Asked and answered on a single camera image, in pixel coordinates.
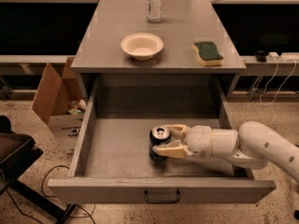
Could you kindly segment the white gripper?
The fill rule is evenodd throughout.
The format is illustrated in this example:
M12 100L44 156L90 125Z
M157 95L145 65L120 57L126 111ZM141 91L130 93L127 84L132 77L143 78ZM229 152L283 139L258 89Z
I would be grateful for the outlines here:
M235 130L212 129L209 126L194 126L190 129L183 124L167 125L167 128L174 138L185 138L186 145L178 140L154 146L152 150L163 157L184 159L193 155L200 159L228 159L237 147L238 133Z

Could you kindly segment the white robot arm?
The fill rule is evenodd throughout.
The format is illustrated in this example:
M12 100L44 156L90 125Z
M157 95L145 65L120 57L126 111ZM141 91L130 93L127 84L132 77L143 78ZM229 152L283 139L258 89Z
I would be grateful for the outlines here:
M153 129L161 142L152 151L162 157L218 158L249 169L262 169L269 162L299 182L299 147L257 121L236 130L189 127L181 124Z

